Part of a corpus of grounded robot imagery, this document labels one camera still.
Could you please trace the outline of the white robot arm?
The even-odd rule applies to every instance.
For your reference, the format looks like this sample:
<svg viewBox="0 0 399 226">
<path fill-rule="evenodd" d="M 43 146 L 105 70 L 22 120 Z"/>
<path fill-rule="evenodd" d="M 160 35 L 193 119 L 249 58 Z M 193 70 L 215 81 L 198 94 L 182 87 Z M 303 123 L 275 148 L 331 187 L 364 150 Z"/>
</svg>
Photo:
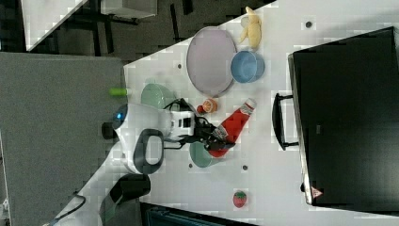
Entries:
<svg viewBox="0 0 399 226">
<path fill-rule="evenodd" d="M 157 172 L 164 157 L 150 160 L 151 153 L 162 154 L 166 143 L 179 150 L 187 143 L 199 142 L 206 151 L 219 151 L 234 146 L 225 132 L 204 119 L 183 99 L 164 108 L 126 104 L 119 108 L 109 123 L 119 139 L 105 161 L 73 194 L 70 202 L 43 226 L 103 226 L 101 205 L 115 184 L 127 175 L 149 175 Z"/>
</svg>

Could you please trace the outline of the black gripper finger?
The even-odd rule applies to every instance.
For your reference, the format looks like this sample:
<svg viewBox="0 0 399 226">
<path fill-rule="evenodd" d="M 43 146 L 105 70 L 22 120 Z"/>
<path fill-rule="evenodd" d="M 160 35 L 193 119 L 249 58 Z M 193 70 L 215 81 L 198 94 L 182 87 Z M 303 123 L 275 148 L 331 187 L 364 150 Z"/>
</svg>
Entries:
<svg viewBox="0 0 399 226">
<path fill-rule="evenodd" d="M 205 149 L 207 151 L 220 151 L 220 150 L 228 150 L 234 146 L 235 146 L 234 143 L 211 142 L 205 145 Z"/>
</svg>

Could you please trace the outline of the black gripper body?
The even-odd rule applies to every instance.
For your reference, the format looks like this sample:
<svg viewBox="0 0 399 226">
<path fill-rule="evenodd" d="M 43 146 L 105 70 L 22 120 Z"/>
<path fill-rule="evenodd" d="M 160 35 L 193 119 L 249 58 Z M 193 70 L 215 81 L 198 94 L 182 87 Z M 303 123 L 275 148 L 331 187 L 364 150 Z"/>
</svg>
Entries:
<svg viewBox="0 0 399 226">
<path fill-rule="evenodd" d="M 214 134 L 215 126 L 203 117 L 196 117 L 194 124 L 194 134 L 188 137 L 188 143 L 201 142 L 210 144 L 217 141 Z"/>
</svg>

